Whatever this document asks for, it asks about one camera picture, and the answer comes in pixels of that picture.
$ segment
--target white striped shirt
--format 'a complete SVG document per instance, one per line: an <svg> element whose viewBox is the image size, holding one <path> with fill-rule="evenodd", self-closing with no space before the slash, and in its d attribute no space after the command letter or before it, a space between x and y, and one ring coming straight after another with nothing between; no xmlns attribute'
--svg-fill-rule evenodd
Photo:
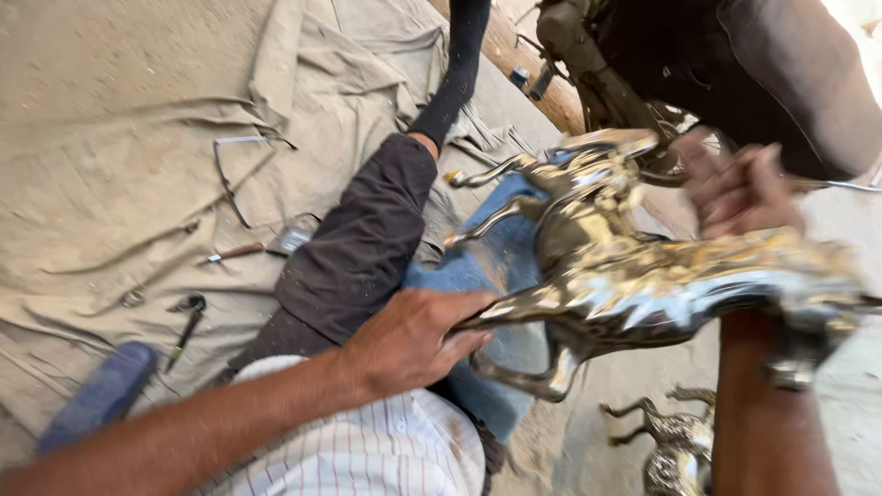
<svg viewBox="0 0 882 496"><path fill-rule="evenodd" d="M259 360L236 382L301 360ZM416 389L301 425L196 493L478 496L483 478L484 453L472 422L446 400Z"/></svg>

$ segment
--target hand tool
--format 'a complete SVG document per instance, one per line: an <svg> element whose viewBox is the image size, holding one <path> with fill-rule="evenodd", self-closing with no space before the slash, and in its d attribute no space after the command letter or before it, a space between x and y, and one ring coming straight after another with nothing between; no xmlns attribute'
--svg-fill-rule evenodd
<svg viewBox="0 0 882 496"><path fill-rule="evenodd" d="M239 246L238 248L233 248L232 250L227 250L226 252L215 253L211 257L200 261L197 265L205 265L211 264L214 262L219 262L224 259L234 259L235 257L242 257L243 255L251 255L252 253L260 253L265 249L264 244L256 241L251 244L246 244L245 246Z"/></svg>
<svg viewBox="0 0 882 496"><path fill-rule="evenodd" d="M187 327L183 329L181 339L177 341L177 345L171 350L171 354L168 356L168 364L166 365L165 373L168 373L168 371L171 370L172 365L174 365L177 359L181 356L183 346L187 343L187 340L190 339L190 334L193 334L193 329L195 329L199 321L202 320L202 311L205 308L206 297L198 291L189 294L176 305L168 308L168 312L190 312L191 315L190 321L187 322Z"/></svg>
<svg viewBox="0 0 882 496"><path fill-rule="evenodd" d="M268 244L263 244L257 241L255 243L246 244L245 246L239 246L238 248L226 252L215 253L214 255L201 260L197 265L203 266L220 262L225 259L233 259L235 257L264 251L287 257L310 239L312 239L312 234L309 231L295 227L288 227L285 228L281 234L274 237Z"/></svg>

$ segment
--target small horse figurine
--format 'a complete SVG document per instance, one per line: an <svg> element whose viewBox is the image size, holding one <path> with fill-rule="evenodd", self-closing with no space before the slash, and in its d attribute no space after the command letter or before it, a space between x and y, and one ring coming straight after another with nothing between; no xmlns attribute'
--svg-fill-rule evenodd
<svg viewBox="0 0 882 496"><path fill-rule="evenodd" d="M655 449L643 469L643 485L648 496L704 496L710 481L711 453L714 447L714 412L716 393L710 389L686 389L677 386L667 394L680 402L699 400L707 403L703 417L688 413L662 415L649 398L613 410L602 404L601 410L612 417L623 417L636 409L643 410L643 425L622 437L610 437L611 446L628 444L642 433L655 440Z"/></svg>
<svg viewBox="0 0 882 496"><path fill-rule="evenodd" d="M516 372L483 349L471 356L480 374L549 401L562 401L578 367L621 349L688 341L709 320L737 308L781 319L780 355L768 362L778 387L803 389L815 368L848 338L872 306L834 243L813 243L792 228L763 229L706 241L672 241L640 232L632 220L639 170L632 160L657 142L649 130L602 130L565 140L540 162L517 155L491 171L446 177L476 187L520 171L547 199L512 197L447 248L487 233L512 215L536 223L542 280L502 297L453 330L545 321L550 367Z"/></svg>

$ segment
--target chrome horse sculpture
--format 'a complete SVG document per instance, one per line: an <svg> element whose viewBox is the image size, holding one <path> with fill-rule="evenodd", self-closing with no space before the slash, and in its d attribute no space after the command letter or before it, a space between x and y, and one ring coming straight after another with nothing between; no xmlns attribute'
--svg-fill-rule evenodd
<svg viewBox="0 0 882 496"><path fill-rule="evenodd" d="M497 300L454 331L544 320L549 369L516 372L479 349L471 356L475 370L559 402L591 358L685 342L710 319L755 307L781 319L782 345L768 361L769 379L798 390L855 331L859 313L873 304L849 267L849 252L837 244L813 243L791 228L694 242L639 231L631 215L639 202L632 159L656 141L649 130L602 130L565 140L545 162L521 154L485 174L446 177L453 187L476 187L520 171L548 194L515 196L447 241L448 248L462 245L512 215L536 223L540 283Z"/></svg>
<svg viewBox="0 0 882 496"><path fill-rule="evenodd" d="M628 444L642 433L653 437L655 449L643 469L647 496L703 496L710 483L716 393L710 389L677 386L667 397L680 402L705 402L707 411L703 417L688 413L662 415L646 397L619 410L602 404L601 410L615 418L643 410L643 425L627 436L610 437L609 443L611 446Z"/></svg>

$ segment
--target blue cloth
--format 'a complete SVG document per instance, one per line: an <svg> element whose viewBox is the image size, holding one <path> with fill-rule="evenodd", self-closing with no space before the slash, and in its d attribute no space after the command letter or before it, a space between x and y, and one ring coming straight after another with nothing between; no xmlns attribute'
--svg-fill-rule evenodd
<svg viewBox="0 0 882 496"><path fill-rule="evenodd" d="M521 174L505 177L478 210L463 222L460 231L472 229L513 196L545 195L527 184ZM483 238L464 248L448 251L437 267L412 262L404 287L438 291L487 289L507 294L539 281L535 262L535 224L522 215L497 223ZM505 326L495 330L488 355L500 365L521 372L541 372L548 367L543 325ZM448 376L453 394L462 407L481 419L497 439L506 442L526 415L533 397L516 389L476 376L466 363L457 364Z"/></svg>

